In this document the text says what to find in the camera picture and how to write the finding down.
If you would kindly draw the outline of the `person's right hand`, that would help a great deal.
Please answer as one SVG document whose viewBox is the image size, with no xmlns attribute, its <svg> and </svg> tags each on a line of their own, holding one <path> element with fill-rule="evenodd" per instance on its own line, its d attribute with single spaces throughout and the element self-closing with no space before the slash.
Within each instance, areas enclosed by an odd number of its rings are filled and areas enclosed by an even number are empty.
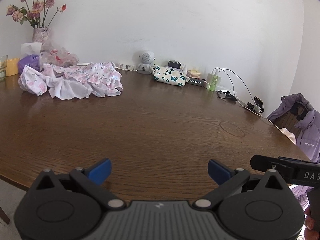
<svg viewBox="0 0 320 240">
<path fill-rule="evenodd" d="M 319 240 L 319 232 L 314 230 L 315 220 L 311 217 L 310 207 L 308 206 L 304 210 L 305 218 L 305 230 L 304 230 L 304 239 L 305 240 Z"/>
</svg>

